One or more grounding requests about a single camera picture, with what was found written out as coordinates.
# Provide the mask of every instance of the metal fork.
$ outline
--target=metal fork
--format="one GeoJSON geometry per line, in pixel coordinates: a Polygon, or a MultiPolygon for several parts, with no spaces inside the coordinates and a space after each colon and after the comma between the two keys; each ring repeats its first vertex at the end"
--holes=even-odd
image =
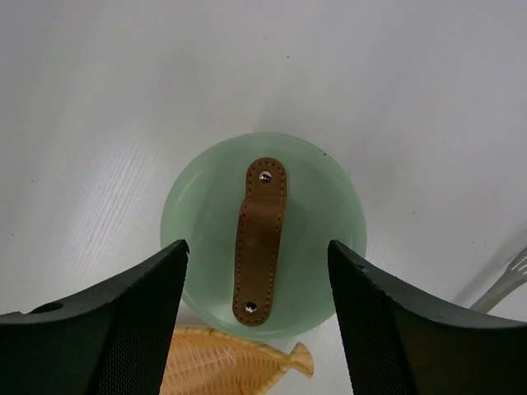
{"type": "Polygon", "coordinates": [[[500,278],[470,308],[479,313],[488,313],[513,290],[527,282],[527,247],[522,249],[500,278]]]}

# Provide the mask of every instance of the green glass plate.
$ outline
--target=green glass plate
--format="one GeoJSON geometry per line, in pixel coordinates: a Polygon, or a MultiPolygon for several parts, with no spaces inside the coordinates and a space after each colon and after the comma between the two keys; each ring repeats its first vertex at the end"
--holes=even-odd
{"type": "Polygon", "coordinates": [[[338,239],[364,256],[366,222],[350,179],[327,154],[296,137],[252,133],[209,148],[180,174],[161,218],[161,247],[176,239],[190,247],[183,301],[212,327],[268,340],[299,335],[334,314],[328,243],[338,239]],[[234,252],[245,172],[261,157],[286,169],[287,207],[271,315],[247,328],[232,313],[234,252]]]}

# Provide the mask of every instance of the black mesh fabric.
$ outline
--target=black mesh fabric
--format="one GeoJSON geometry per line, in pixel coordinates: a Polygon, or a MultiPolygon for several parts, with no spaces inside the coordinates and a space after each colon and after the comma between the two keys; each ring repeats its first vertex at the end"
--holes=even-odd
{"type": "Polygon", "coordinates": [[[329,278],[355,395],[417,393],[389,307],[362,272],[361,258],[329,245],[329,278]]]}
{"type": "Polygon", "coordinates": [[[176,263],[162,265],[120,299],[91,393],[159,393],[186,270],[176,263]]]}

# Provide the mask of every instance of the leather strap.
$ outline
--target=leather strap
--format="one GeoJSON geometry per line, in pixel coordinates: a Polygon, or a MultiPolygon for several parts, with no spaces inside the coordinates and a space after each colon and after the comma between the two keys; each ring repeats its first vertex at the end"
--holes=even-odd
{"type": "Polygon", "coordinates": [[[247,327],[267,321],[273,304],[280,236],[287,200],[287,174],[276,159],[247,169],[236,236],[232,311],[247,327]]]}

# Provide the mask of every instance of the white table surface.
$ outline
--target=white table surface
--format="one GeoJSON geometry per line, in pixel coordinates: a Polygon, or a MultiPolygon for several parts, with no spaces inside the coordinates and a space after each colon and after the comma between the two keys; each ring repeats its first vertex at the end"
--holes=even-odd
{"type": "MultiPolygon", "coordinates": [[[[3,0],[0,314],[155,253],[184,166],[262,131],[349,173],[373,263],[470,305],[527,244],[526,75],[524,0],[3,0]]],[[[297,341],[315,376],[272,393],[351,391],[334,318],[297,341]]]]}

